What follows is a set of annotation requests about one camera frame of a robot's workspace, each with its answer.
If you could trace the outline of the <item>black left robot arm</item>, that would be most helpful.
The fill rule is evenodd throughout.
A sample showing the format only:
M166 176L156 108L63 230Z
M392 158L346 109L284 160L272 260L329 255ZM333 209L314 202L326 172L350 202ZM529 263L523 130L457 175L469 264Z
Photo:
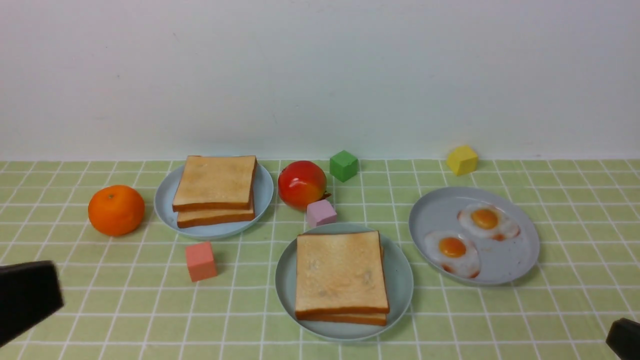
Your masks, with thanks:
M2 265L0 346L6 346L64 305L58 268L52 260Z

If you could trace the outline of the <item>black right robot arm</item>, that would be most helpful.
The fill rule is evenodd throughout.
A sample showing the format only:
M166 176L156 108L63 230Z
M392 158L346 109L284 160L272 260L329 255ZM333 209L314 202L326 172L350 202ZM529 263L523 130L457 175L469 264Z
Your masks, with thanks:
M613 321L605 343L620 360L639 360L640 324L626 317Z

